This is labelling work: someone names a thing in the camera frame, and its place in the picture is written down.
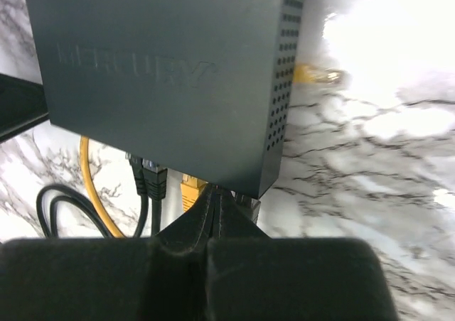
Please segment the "black network switch box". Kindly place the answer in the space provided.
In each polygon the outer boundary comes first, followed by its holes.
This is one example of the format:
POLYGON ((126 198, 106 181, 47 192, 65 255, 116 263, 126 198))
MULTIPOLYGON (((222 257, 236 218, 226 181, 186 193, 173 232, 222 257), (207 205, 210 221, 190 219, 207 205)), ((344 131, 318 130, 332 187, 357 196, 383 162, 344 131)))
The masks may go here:
POLYGON ((53 125, 253 198, 276 181, 304 0, 26 0, 53 125))

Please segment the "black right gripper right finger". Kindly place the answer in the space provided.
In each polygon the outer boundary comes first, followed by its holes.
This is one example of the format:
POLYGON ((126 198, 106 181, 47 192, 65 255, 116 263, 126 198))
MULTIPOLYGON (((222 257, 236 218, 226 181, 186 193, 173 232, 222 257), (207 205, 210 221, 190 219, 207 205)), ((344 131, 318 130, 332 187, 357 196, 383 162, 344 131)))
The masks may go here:
POLYGON ((269 236, 240 210, 229 191, 212 187, 209 197, 209 240, 269 239, 269 236))

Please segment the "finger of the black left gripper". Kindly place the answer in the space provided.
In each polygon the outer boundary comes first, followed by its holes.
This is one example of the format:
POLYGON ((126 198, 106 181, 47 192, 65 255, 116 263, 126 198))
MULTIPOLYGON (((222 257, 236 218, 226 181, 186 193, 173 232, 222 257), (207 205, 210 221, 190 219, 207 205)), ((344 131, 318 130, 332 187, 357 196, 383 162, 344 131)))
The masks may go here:
POLYGON ((43 85, 1 74, 1 142, 49 120, 43 85))

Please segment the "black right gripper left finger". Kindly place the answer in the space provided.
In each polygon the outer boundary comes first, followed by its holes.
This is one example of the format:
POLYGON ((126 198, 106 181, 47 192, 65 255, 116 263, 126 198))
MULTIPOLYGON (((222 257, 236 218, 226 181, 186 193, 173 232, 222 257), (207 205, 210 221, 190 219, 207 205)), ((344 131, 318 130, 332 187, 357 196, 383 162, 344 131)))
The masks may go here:
POLYGON ((214 192, 214 185, 206 185, 194 205, 161 230, 156 238, 168 250, 196 250, 204 246, 213 222, 214 192))

